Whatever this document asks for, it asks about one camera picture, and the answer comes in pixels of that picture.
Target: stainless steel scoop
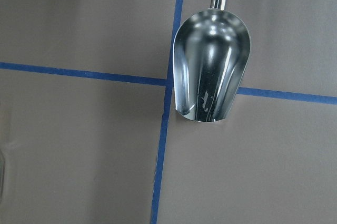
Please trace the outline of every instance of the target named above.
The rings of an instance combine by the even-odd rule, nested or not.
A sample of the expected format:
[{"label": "stainless steel scoop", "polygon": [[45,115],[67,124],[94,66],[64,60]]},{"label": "stainless steel scoop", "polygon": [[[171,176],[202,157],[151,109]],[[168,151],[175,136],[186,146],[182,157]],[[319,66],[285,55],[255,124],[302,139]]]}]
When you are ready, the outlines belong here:
[{"label": "stainless steel scoop", "polygon": [[246,68],[247,27],[225,11],[226,0],[186,20],[173,44],[175,108],[190,120],[211,122],[229,113]]}]

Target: beige surface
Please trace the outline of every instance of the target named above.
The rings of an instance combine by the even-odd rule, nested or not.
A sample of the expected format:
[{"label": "beige surface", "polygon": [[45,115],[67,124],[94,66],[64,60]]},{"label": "beige surface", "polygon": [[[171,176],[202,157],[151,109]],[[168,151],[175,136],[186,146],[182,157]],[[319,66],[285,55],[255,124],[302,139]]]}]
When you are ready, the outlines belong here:
[{"label": "beige surface", "polygon": [[172,111],[158,223],[337,221],[337,106],[238,95],[229,118]]},{"label": "beige surface", "polygon": [[0,0],[0,60],[166,78],[175,0]]},{"label": "beige surface", "polygon": [[0,223],[149,223],[164,88],[0,71]]},{"label": "beige surface", "polygon": [[[0,62],[166,78],[175,0],[0,0]],[[210,0],[184,0],[182,20]],[[335,0],[228,0],[242,86],[337,96]],[[149,223],[164,87],[0,70],[1,224]],[[337,106],[171,107],[158,224],[336,224]]]}]

